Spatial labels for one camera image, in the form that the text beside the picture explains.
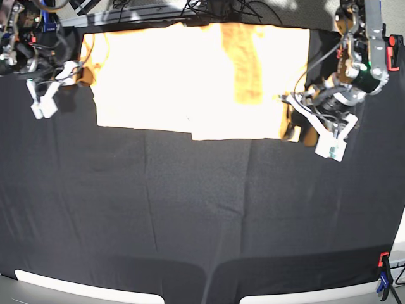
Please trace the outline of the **blue clamp bottom right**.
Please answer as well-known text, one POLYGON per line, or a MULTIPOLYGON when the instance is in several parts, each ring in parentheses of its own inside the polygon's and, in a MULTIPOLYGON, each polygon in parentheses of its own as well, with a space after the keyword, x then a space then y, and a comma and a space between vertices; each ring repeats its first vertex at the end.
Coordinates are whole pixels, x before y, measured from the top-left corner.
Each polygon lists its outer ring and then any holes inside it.
POLYGON ((376 293, 379 295, 380 301, 384 302, 389 296, 390 287, 392 285, 390 267, 386 266, 384 263, 380 263, 379 280, 380 283, 377 287, 376 293))

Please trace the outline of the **black table cloth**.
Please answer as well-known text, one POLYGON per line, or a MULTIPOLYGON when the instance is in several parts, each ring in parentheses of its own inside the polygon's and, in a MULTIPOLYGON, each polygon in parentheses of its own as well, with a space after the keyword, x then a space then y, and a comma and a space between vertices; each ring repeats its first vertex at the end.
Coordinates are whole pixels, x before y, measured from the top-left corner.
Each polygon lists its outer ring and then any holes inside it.
POLYGON ((359 109, 341 162, 301 144, 102 128, 88 88, 36 120, 1 79, 1 273, 167 303, 238 303, 378 278, 404 210, 404 70, 359 109))

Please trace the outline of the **blue clamp top left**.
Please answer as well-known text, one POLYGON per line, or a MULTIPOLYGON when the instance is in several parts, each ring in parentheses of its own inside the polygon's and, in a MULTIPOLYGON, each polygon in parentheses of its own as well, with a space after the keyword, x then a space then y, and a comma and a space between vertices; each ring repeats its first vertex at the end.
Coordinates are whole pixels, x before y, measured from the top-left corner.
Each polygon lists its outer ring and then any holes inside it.
POLYGON ((41 11, 40 29, 41 32, 55 31, 57 27, 55 14, 41 11))

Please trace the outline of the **red black clamp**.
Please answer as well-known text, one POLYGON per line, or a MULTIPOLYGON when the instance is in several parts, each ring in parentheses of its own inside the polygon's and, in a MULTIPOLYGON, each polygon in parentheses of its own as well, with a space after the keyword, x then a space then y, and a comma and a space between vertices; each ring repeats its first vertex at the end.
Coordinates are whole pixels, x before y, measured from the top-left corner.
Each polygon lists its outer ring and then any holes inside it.
POLYGON ((380 254, 380 256, 379 256, 379 260, 378 260, 378 266, 379 267, 383 267, 383 261, 384 261, 384 259, 385 258, 388 258, 389 257, 389 252, 388 251, 384 251, 384 252, 382 252, 381 254, 380 254))
POLYGON ((390 35, 387 45, 387 69, 391 72, 399 71, 398 54, 401 45, 403 44, 402 35, 390 35))

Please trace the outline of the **red black clamp bottom right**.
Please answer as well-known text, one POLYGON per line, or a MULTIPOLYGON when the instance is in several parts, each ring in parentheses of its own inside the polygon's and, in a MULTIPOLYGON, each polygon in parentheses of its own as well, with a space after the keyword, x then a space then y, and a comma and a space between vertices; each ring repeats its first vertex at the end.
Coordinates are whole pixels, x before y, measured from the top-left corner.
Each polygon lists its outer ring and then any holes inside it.
POLYGON ((379 260, 378 260, 378 266, 379 267, 383 267, 383 261, 384 261, 384 259, 385 258, 388 258, 389 257, 389 252, 388 251, 384 251, 384 252, 382 252, 381 254, 380 254, 380 256, 379 256, 379 260))

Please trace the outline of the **red black clamp top right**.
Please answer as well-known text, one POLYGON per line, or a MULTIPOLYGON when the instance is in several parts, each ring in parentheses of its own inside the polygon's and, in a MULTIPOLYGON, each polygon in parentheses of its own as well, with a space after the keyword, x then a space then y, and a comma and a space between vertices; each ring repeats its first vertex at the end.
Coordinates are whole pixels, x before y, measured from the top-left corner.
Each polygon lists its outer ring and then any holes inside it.
POLYGON ((403 44, 402 35, 390 35, 387 45, 387 69, 391 72, 399 71, 398 54, 401 45, 403 44))

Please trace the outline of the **blue clamp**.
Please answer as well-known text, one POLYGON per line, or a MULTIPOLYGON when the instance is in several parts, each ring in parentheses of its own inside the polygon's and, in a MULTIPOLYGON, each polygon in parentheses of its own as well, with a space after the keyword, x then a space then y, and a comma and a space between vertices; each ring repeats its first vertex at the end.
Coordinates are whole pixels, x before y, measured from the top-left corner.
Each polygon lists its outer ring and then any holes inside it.
POLYGON ((55 31, 57 27, 55 14, 41 11, 40 29, 41 32, 55 31))
POLYGON ((384 302, 389 296, 390 287, 392 285, 390 267, 386 266, 384 263, 380 263, 379 280, 380 283, 377 287, 376 293, 379 295, 380 301, 384 302))

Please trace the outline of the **yellow t-shirt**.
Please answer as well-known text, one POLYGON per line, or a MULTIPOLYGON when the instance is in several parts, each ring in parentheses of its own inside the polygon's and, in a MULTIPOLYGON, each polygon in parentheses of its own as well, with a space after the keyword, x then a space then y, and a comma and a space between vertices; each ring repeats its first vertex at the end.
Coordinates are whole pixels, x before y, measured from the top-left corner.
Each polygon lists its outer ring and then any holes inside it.
POLYGON ((281 139, 303 88, 310 31, 212 23, 85 34, 81 57, 101 127, 189 133, 193 140, 281 139))

